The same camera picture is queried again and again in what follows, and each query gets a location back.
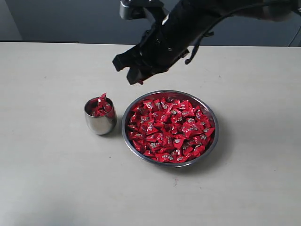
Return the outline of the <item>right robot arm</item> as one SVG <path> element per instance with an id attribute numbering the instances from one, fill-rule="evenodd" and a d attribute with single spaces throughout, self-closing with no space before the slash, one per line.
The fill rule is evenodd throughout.
<path id="1" fill-rule="evenodd" d="M 213 28 L 228 17 L 277 22 L 300 12 L 298 0 L 181 0 L 170 11 L 159 0 L 122 0 L 122 19 L 148 19 L 152 25 L 137 45 L 114 57 L 113 65 L 117 71 L 128 68 L 129 84 L 142 84 L 181 58 L 189 64 L 201 41 L 213 36 Z"/>

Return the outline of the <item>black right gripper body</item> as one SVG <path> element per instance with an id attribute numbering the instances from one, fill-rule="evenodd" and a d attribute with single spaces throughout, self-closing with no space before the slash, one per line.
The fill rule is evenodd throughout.
<path id="1" fill-rule="evenodd" d="M 143 66 L 168 71 L 188 54 L 187 47 L 222 16 L 222 0 L 179 1 L 165 17 L 154 20 L 136 45 L 140 46 Z"/>

